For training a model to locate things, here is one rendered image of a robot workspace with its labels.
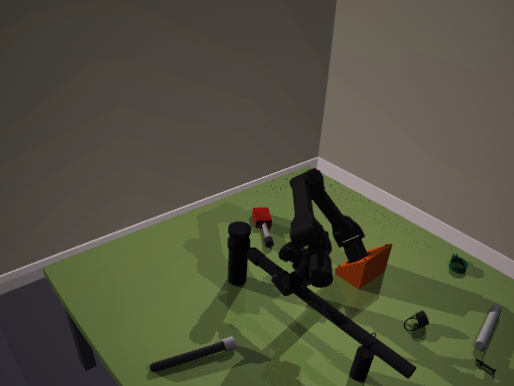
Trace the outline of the black cylindrical post with cap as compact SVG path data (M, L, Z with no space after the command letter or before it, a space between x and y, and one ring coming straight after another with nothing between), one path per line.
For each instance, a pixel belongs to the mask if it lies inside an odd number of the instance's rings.
M228 234L230 244L245 246L249 243L251 226L245 222L233 222L228 226ZM232 285L244 285L246 283L247 260L245 253L228 252L228 283Z

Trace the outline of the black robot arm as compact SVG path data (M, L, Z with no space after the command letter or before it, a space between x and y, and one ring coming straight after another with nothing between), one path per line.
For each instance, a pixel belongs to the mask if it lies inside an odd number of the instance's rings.
M291 222L292 242L282 247L278 253L279 258L286 262L294 262L293 267L297 266L299 260L306 259L309 265L310 283L317 288L327 287L333 282L332 260L329 257L332 245L328 232L324 231L314 217L312 200L330 222L333 236L339 247L343 246L349 260L347 263L359 261L371 254L366 251L361 241L365 237L363 230L356 221L342 215L339 211L325 192L323 177L317 168L292 178L290 186L293 191L295 211L295 217Z

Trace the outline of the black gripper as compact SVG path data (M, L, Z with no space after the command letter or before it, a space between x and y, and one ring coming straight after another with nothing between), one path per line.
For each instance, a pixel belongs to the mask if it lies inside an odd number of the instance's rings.
M295 266L294 266L295 267ZM293 268L294 268L293 267ZM298 262L291 274L287 271L281 271L274 274L272 283L277 286L283 296L289 296L292 293L302 289L299 285L310 285L309 265L306 259Z

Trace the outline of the black cylindrical pipe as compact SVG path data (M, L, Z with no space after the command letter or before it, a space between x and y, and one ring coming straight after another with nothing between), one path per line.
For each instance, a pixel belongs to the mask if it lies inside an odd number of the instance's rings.
M264 255L257 259L256 264L272 277L274 274L284 270ZM294 292L297 297L304 300L311 308L314 308L329 321L336 324L338 328L345 331L346 334L350 335L354 340L362 345L365 343L370 335L365 329L362 329L357 323L355 324L350 318L347 318L342 312L336 310L330 303L324 301L302 283L299 286L302 289ZM398 373L401 373L402 376L404 375L406 378L410 378L416 369L416 366L413 366L412 363L409 363L409 361L405 360L405 358L401 357L398 353L396 354L394 350L391 350L391 348L386 346L383 342L381 343L380 340L374 338L373 335L370 336L364 347L381 360L384 360L386 364L388 363L390 367L392 366L394 370L397 370Z

